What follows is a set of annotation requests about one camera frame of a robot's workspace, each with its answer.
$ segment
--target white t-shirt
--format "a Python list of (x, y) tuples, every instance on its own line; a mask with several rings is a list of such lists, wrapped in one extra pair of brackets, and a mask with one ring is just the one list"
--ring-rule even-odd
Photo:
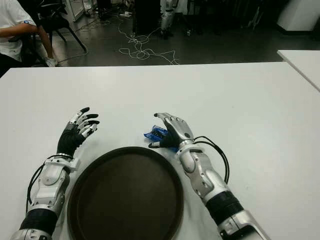
[[(0, 0), (0, 28), (23, 23), (36, 25), (17, 0)], [(22, 41), (8, 42), (11, 38), (0, 37), (0, 53), (21, 62)]]

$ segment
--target silver robotic forearm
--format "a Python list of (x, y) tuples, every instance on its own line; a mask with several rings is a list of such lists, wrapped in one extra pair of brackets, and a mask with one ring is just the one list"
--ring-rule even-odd
[(78, 167), (78, 159), (55, 156), (45, 161), (45, 169), (38, 179), (38, 190), (26, 213), (20, 230), (11, 240), (51, 240), (63, 209), (69, 173)]
[(190, 140), (183, 141), (177, 156), (193, 190), (209, 210), (224, 240), (270, 240), (213, 169), (201, 147)]

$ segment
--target metal joint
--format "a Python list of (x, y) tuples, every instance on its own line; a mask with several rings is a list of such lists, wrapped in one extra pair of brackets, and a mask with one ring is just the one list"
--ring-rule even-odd
[(271, 240), (247, 210), (242, 210), (224, 220), (218, 226), (218, 231), (220, 234), (227, 234), (228, 236), (231, 236), (246, 226), (253, 227), (261, 240)]

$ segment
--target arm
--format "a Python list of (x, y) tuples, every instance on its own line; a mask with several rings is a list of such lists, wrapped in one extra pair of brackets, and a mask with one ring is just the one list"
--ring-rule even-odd
[(160, 142), (151, 143), (149, 147), (179, 149), (176, 155), (184, 173), (189, 177), (193, 190), (218, 226), (220, 236), (224, 240), (269, 240), (254, 217), (244, 210), (214, 170), (203, 149), (194, 144), (194, 136), (188, 124), (168, 113), (156, 113), (154, 116), (163, 120), (168, 135)]
[(0, 28), (0, 38), (15, 37), (27, 33), (36, 33), (37, 27), (28, 23), (20, 23), (16, 26)]
[(38, 190), (31, 201), (32, 184), (27, 191), (26, 215), (11, 240), (51, 240), (57, 220), (63, 209), (65, 193), (69, 185), (69, 174), (78, 168), (78, 159), (74, 158), (75, 150), (88, 136), (97, 130), (98, 114), (87, 114), (86, 107), (77, 112), (67, 123), (58, 142), (57, 152), (49, 157), (36, 171), (39, 174)]

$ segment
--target chair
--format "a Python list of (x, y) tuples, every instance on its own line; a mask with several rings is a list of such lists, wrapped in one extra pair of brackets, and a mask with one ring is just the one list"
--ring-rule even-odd
[(72, 36), (75, 38), (75, 40), (80, 44), (82, 49), (86, 52), (87, 48), (84, 46), (84, 44), (81, 42), (81, 40), (77, 37), (75, 32), (71, 29), (70, 24), (68, 20), (63, 18), (60, 13), (67, 14), (66, 5), (63, 4), (62, 0), (59, 0), (58, 2), (48, 3), (47, 1), (41, 1), (40, 4), (37, 7), (37, 11), (40, 13), (42, 19), (41, 24), (44, 28), (44, 30), (49, 34), (49, 39), (52, 44), (52, 38), (53, 38), (53, 31), (55, 31), (60, 38), (66, 42), (66, 39), (62, 34), (59, 32), (60, 29), (68, 29), (69, 32), (72, 34)]
[[(14, 36), (8, 40), (9, 43), (15, 43), (17, 41), (22, 41), (21, 60), (25, 67), (31, 67), (36, 60), (38, 60), (39, 63), (44, 67), (48, 67), (46, 61), (37, 53), (34, 45), (31, 43), (30, 34)], [(34, 61), (30, 61), (30, 56), (27, 57), (27, 55), (24, 54), (26, 50), (29, 50), (32, 53), (34, 56)]]

